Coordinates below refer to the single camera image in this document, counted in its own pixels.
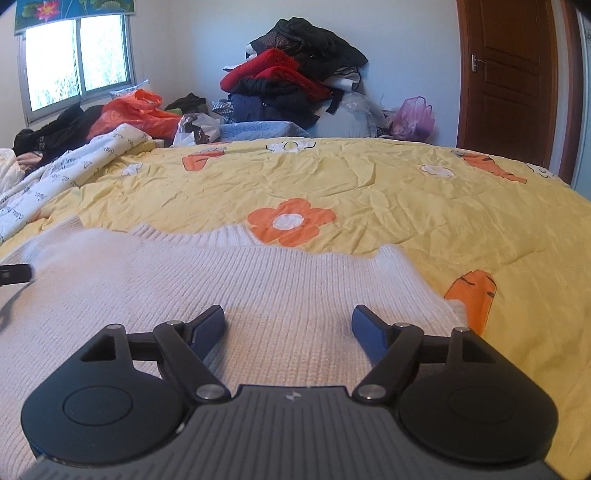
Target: gray ribbed panel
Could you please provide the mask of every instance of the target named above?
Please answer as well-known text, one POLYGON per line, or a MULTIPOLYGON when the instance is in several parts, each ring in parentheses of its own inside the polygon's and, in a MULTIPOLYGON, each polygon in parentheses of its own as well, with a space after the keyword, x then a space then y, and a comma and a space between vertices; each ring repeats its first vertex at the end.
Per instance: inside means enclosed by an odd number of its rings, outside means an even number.
POLYGON ((411 443, 386 409, 356 404, 341 387, 243 387, 230 403, 198 408, 181 435, 141 460, 97 469, 42 460, 22 478, 559 479, 541 462, 506 472, 470 471, 444 463, 411 443))

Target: purple plastic bag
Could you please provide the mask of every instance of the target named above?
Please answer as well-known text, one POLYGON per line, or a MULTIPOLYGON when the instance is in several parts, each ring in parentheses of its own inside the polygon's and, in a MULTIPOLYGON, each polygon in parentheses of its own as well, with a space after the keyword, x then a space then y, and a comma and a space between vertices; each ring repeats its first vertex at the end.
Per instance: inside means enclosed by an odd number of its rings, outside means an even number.
POLYGON ((404 101, 392 121, 390 132, 396 140, 424 142, 434 127, 433 107, 427 105, 425 97, 414 97, 404 101))

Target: yellow bedspread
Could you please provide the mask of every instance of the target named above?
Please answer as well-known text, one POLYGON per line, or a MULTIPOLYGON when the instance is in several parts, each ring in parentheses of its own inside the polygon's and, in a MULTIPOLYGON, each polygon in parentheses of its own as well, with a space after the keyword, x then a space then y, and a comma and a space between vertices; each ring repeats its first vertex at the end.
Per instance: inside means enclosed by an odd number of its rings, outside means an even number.
POLYGON ((442 295, 484 270, 497 287, 484 337, 552 396, 560 425, 548 462, 582 479, 591 471, 591 203, 526 164, 460 155, 333 139, 127 155, 51 201, 0 254, 77 214, 120 231, 244 223, 310 252, 371 255, 395 243, 442 295))

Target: white sweater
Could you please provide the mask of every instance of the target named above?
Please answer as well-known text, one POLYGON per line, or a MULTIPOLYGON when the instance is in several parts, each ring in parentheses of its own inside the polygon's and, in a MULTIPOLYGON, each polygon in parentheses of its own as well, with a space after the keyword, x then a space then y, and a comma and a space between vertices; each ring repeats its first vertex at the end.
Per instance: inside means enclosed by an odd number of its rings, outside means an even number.
POLYGON ((466 324, 463 306, 431 290, 394 245, 374 258, 311 255, 260 244, 242 225, 199 235, 149 226, 120 233, 85 229, 73 218, 3 263, 31 263, 35 280, 0 288, 2 480, 33 461, 20 428, 27 395, 108 323, 147 332, 221 305, 228 329, 206 363, 231 390, 354 387, 371 367, 351 332, 360 303, 390 324, 410 322, 431 335, 466 324))

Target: door panel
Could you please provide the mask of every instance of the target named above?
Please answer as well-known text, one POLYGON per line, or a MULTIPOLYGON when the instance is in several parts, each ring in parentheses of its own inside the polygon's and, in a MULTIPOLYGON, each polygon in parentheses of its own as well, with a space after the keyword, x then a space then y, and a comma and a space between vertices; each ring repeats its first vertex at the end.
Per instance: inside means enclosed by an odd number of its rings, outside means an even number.
POLYGON ((556 122, 557 55, 550 0, 462 0, 465 69, 459 146, 547 167, 556 122))

